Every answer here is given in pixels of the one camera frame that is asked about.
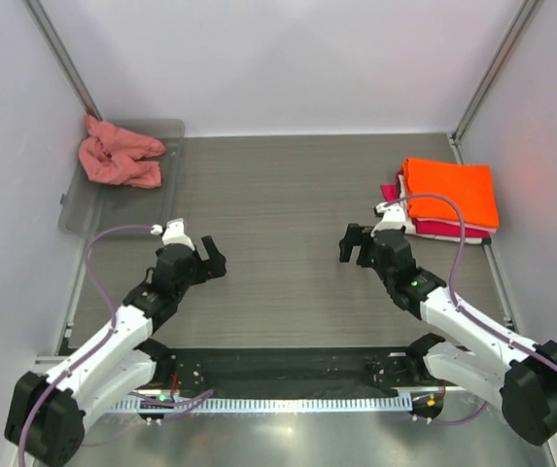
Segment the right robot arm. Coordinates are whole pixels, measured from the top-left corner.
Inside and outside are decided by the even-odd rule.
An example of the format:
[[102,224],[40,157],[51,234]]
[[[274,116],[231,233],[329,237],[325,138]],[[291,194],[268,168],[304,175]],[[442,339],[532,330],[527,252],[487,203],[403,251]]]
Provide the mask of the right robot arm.
[[411,381],[442,379],[468,390],[534,446],[557,434],[557,342],[524,338],[459,298],[416,264],[402,230],[350,224],[338,246],[340,262],[358,248],[358,266],[375,271],[395,306],[446,333],[408,348]]

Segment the orange t shirt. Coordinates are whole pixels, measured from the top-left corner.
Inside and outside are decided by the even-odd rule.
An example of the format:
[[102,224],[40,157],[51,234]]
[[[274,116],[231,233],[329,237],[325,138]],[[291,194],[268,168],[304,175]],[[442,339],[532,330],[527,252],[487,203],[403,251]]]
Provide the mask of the orange t shirt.
[[408,195],[434,194],[453,201],[465,223],[491,232],[500,226],[493,178],[487,165],[408,158],[401,165]]

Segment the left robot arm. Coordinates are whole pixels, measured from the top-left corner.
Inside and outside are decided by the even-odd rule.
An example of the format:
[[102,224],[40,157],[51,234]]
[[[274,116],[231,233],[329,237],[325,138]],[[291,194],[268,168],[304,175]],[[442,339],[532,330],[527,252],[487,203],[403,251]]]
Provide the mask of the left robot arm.
[[209,235],[201,239],[205,258],[184,233],[164,233],[161,241],[155,265],[107,324],[56,366],[18,379],[4,429],[18,465],[28,456],[65,465],[111,405],[144,384],[162,388],[172,380],[174,365],[153,335],[192,286],[225,276],[226,257]]

